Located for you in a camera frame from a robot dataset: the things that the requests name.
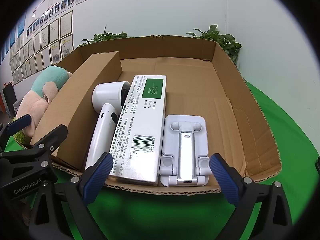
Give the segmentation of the teal pink plush toy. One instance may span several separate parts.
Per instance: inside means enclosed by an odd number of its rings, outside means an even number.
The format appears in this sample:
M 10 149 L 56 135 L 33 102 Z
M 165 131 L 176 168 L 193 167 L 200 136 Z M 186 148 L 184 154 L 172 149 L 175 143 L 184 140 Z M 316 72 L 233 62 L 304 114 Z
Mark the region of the teal pink plush toy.
M 35 79 L 31 89 L 23 97 L 15 119 L 28 114 L 31 123 L 13 135 L 14 140 L 22 147 L 28 148 L 45 111 L 57 96 L 59 90 L 72 76 L 64 68 L 49 66 Z

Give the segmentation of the white hair dryer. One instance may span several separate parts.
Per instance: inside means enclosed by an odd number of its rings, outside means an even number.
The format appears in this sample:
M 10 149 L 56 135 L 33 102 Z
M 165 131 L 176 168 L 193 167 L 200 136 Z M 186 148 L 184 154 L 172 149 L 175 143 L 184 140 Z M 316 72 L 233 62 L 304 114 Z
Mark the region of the white hair dryer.
M 130 87 L 129 82 L 121 81 L 101 83 L 93 90 L 92 105 L 99 116 L 88 149 L 85 168 L 93 166 L 103 153 L 109 152 Z

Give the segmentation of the white green medicine box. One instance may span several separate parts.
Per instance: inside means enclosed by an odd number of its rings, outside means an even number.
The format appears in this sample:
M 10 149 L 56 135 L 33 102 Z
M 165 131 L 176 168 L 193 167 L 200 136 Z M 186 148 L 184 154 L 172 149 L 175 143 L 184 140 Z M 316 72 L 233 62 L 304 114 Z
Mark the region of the white green medicine box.
M 136 75 L 121 110 L 110 154 L 110 175 L 137 184 L 158 183 L 167 77 Z

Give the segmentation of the white folding phone stand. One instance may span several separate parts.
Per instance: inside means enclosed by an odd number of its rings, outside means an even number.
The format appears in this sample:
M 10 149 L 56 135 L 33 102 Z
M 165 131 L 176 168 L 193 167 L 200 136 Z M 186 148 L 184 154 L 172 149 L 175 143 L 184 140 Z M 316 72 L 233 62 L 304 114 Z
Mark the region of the white folding phone stand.
M 168 115 L 164 122 L 159 178 L 166 187 L 205 186 L 209 168 L 206 121 L 195 115 Z

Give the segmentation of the grey machine at left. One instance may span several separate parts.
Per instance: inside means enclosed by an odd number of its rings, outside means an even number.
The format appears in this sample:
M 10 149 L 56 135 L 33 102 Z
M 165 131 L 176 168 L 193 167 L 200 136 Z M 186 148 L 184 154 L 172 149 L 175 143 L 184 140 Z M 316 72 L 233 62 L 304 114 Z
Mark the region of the grey machine at left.
M 21 103 L 21 99 L 17 100 L 14 84 L 12 82 L 7 83 L 2 89 L 4 100 L 6 103 L 6 111 L 10 118 L 14 118 L 17 114 L 18 108 Z

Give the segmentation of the cardboard divider insert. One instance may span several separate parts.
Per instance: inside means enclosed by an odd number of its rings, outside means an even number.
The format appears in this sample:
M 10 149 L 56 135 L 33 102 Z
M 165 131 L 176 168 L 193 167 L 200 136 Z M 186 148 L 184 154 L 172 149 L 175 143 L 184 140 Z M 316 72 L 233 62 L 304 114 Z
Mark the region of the cardboard divider insert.
M 114 82 L 122 68 L 119 52 L 97 53 L 84 60 L 76 49 L 60 63 L 72 75 L 59 90 L 40 120 L 32 144 L 60 124 L 68 128 L 67 138 L 51 158 L 69 173 L 83 171 L 98 115 L 92 106 L 92 93 L 100 83 Z

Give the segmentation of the green table cloth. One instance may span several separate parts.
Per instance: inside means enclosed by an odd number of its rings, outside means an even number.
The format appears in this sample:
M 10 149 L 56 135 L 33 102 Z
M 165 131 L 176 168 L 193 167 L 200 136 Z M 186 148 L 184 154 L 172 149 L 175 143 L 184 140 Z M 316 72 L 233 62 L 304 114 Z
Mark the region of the green table cloth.
M 247 155 L 246 161 L 280 166 L 280 172 L 266 181 L 279 181 L 289 203 L 298 238 L 303 227 L 317 236 L 319 204 L 315 201 L 319 174 L 315 168 L 318 152 L 295 121 L 271 98 L 250 85 L 273 139 L 266 133 L 256 137 L 265 153 Z M 195 195 L 154 195 L 105 187 L 89 210 L 108 239 L 214 239 L 234 206 L 221 193 Z

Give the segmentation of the left potted green plant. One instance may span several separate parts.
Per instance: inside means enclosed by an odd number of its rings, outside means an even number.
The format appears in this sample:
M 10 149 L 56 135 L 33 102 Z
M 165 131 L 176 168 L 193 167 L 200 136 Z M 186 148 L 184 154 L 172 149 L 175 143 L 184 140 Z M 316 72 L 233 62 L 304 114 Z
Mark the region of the left potted green plant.
M 93 43 L 98 43 L 98 42 L 103 42 L 103 41 L 108 41 L 108 40 L 117 40 L 120 38 L 127 38 L 127 33 L 121 32 L 121 33 L 111 33 L 109 31 L 106 31 L 106 27 L 104 28 L 103 33 L 99 34 L 94 34 L 94 36 L 89 40 L 89 39 L 82 39 L 82 43 L 79 44 L 78 46 L 86 46 L 88 44 L 93 44 Z

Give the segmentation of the potted green plant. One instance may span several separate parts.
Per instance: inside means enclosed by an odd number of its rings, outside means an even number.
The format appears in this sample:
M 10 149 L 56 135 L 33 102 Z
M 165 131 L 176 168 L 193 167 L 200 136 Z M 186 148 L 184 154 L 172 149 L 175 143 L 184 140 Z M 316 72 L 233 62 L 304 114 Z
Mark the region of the potted green plant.
M 233 35 L 221 33 L 218 30 L 217 24 L 210 25 L 207 31 L 201 31 L 198 28 L 194 28 L 194 30 L 200 33 L 199 36 L 197 36 L 193 32 L 187 32 L 187 35 L 190 35 L 194 38 L 211 40 L 218 43 L 220 47 L 226 52 L 228 57 L 233 61 L 233 63 L 237 63 L 242 45 L 236 41 Z
M 98 42 L 103 42 L 103 41 L 108 41 L 108 40 L 117 40 L 120 38 L 127 38 L 127 33 L 121 32 L 121 33 L 111 33 L 109 31 L 106 31 L 106 27 L 104 28 L 103 33 L 99 34 L 94 34 L 94 36 L 89 40 L 89 39 L 82 39 L 82 43 L 79 44 L 78 46 L 86 46 L 88 44 L 93 44 L 93 43 L 98 43 Z

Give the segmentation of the large cardboard box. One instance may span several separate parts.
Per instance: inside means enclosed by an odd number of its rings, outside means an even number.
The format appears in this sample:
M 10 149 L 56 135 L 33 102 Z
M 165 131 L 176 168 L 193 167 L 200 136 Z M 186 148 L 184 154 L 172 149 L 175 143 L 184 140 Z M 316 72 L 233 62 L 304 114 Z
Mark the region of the large cardboard box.
M 262 167 L 247 155 L 265 153 L 256 137 L 273 139 L 257 101 L 225 51 L 213 41 L 180 36 L 130 37 L 81 46 L 84 60 L 117 51 L 122 72 L 117 81 L 136 75 L 165 75 L 166 115 L 204 117 L 209 153 L 219 153 L 229 166 L 256 182 L 276 176 L 277 164 Z

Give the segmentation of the right potted green plant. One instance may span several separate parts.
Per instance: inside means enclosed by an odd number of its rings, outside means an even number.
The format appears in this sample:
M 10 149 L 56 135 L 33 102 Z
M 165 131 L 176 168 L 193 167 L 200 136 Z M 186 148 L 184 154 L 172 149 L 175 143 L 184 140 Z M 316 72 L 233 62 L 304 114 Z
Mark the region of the right potted green plant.
M 218 30 L 217 24 L 210 25 L 207 31 L 201 31 L 198 28 L 194 28 L 194 30 L 200 33 L 199 36 L 197 36 L 193 32 L 187 32 L 187 35 L 190 35 L 194 38 L 211 40 L 218 43 L 220 47 L 226 52 L 228 57 L 233 61 L 233 63 L 237 63 L 242 45 L 236 41 L 233 35 L 221 33 Z

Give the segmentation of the framed wall certificates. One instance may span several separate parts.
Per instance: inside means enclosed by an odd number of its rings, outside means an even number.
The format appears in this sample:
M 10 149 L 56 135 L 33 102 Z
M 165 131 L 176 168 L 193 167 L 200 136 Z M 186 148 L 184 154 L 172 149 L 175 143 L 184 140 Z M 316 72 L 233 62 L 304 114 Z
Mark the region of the framed wall certificates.
M 56 65 L 74 50 L 73 12 L 47 10 L 9 48 L 12 83 Z

